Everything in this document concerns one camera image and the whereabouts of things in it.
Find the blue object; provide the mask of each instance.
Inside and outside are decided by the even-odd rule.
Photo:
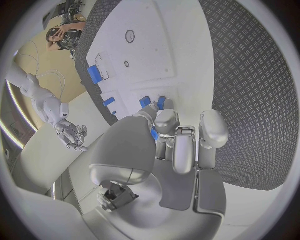
[[[143,97],[141,100],[139,100],[139,103],[142,108],[148,106],[151,103],[150,97],[148,96]]]
[[[109,104],[113,103],[115,99],[111,97],[110,99],[107,99],[106,101],[103,102],[103,105],[107,107]]]
[[[152,134],[152,137],[154,138],[155,141],[157,141],[159,139],[159,134],[156,131],[155,126],[152,126],[151,134]]]
[[[99,72],[96,65],[90,66],[87,69],[87,71],[88,71],[88,73],[89,73],[89,75],[90,75],[90,77],[91,77],[94,84],[97,84],[97,83],[103,81],[103,78],[101,77],[100,72]]]
[[[164,103],[165,103],[165,100],[166,100],[166,97],[165,96],[160,96],[159,99],[158,99],[158,107],[159,107],[159,110],[164,110]]]

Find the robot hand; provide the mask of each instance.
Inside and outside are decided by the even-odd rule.
[[[63,120],[54,126],[59,139],[66,145],[68,149],[80,150],[82,152],[88,151],[88,148],[82,146],[85,137],[88,135],[87,126],[75,126],[73,123]]]

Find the person's hand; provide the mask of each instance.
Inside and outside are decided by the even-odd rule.
[[[61,38],[65,35],[67,31],[71,30],[71,26],[70,24],[65,24],[62,26],[55,27],[55,29],[59,30],[53,35],[53,37],[58,36],[59,38]]]

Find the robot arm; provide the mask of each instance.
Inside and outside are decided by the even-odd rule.
[[[21,93],[31,98],[32,106],[43,122],[51,124],[67,148],[86,152],[82,146],[88,129],[85,125],[75,126],[66,120],[69,116],[69,104],[62,103],[52,92],[40,86],[39,80],[27,74],[16,63],[12,63],[6,76],[11,84],[20,88]]]

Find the dark hair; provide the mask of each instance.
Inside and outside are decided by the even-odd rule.
[[[49,41],[49,37],[53,37],[53,35],[56,34],[56,32],[58,30],[59,30],[59,28],[50,28],[50,30],[46,34],[46,40],[47,40],[47,42],[50,42]]]

